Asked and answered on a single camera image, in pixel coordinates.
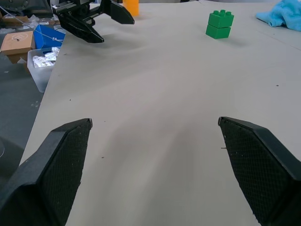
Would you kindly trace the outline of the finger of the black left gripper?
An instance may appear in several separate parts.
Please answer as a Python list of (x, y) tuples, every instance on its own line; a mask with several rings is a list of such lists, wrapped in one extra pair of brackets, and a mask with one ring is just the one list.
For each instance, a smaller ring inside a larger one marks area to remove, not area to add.
[(58, 15), (63, 29), (88, 43), (103, 43), (104, 38), (93, 28), (95, 20), (91, 17), (77, 19), (69, 13)]
[(125, 7), (112, 0), (101, 0), (100, 9), (103, 14), (109, 15), (111, 19), (120, 24), (135, 23), (134, 18)]

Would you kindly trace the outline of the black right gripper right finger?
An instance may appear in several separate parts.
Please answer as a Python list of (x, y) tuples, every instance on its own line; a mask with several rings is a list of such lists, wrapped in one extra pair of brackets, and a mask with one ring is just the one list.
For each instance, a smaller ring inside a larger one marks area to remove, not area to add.
[(220, 117), (230, 163), (261, 226), (301, 226), (301, 161), (267, 128)]

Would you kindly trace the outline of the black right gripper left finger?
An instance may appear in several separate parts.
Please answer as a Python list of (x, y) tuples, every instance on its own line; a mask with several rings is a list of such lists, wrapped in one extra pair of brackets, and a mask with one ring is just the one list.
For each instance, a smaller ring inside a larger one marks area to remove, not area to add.
[(52, 130), (0, 191), (0, 226), (65, 226), (81, 183), (92, 120)]

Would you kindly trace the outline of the yellow toy block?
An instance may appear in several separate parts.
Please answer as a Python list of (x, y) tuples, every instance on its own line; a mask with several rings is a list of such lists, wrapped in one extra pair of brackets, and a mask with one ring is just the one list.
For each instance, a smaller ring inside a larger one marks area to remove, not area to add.
[(139, 0), (123, 0), (123, 5), (132, 16), (139, 16)]

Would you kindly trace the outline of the blue cardboard box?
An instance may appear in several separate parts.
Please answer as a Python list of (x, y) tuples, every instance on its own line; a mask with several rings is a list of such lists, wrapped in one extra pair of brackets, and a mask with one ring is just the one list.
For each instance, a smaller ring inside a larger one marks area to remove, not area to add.
[(61, 47), (65, 34), (44, 25), (38, 25), (34, 32), (36, 49)]

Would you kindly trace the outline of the white packets pile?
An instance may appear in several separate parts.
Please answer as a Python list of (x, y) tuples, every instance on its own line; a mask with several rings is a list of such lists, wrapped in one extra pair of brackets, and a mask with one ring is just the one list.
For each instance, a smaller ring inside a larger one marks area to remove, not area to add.
[(35, 55), (32, 57), (35, 68), (54, 66), (59, 55), (60, 48), (52, 47), (51, 50), (43, 51), (41, 56)]

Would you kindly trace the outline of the dark grey robot torso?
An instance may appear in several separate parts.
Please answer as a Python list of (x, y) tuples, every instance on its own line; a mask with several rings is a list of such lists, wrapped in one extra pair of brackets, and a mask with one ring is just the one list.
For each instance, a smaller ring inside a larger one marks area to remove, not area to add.
[(51, 9), (52, 3), (58, 3), (59, 0), (0, 0), (0, 6), (6, 10), (40, 10)]

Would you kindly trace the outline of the clear plastic storage bin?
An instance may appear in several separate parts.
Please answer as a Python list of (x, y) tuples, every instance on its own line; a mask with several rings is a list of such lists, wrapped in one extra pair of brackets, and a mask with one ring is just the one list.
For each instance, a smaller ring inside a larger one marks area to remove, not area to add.
[(28, 52), (27, 68), (39, 90), (39, 92), (44, 93), (52, 73), (54, 66), (35, 68), (33, 65), (32, 57), (35, 55), (41, 56), (43, 51), (51, 50), (50, 48), (33, 49)]

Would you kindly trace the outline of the brown cardboard box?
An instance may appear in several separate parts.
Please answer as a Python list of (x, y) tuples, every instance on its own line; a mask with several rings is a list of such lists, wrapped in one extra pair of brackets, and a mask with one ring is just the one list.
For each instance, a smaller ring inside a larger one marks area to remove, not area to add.
[(6, 34), (0, 52), (6, 55), (12, 64), (21, 58), (27, 60), (28, 52), (35, 49), (33, 31)]

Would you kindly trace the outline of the flat brown cardboard piece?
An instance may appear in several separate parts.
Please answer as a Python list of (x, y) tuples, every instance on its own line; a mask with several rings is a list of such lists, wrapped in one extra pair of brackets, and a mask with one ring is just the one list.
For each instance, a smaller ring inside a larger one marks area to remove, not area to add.
[(2, 17), (2, 20), (5, 24), (12, 25), (12, 24), (21, 24), (21, 23), (27, 23), (29, 22), (29, 19), (27, 16), (8, 16), (5, 15)]

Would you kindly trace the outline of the green plastic toy bricks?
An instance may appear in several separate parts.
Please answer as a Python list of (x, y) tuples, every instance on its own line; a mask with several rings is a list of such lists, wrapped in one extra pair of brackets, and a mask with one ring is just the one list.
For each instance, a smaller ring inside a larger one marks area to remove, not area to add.
[(214, 39), (226, 39), (230, 35), (234, 15), (230, 11), (214, 10), (209, 15), (206, 35)]

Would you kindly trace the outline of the light blue cloth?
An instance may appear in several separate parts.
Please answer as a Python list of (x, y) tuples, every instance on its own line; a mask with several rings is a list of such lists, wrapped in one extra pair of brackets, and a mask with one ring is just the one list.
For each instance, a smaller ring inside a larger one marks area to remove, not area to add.
[(285, 26), (301, 32), (301, 0), (281, 0), (270, 11), (255, 16), (270, 27)]

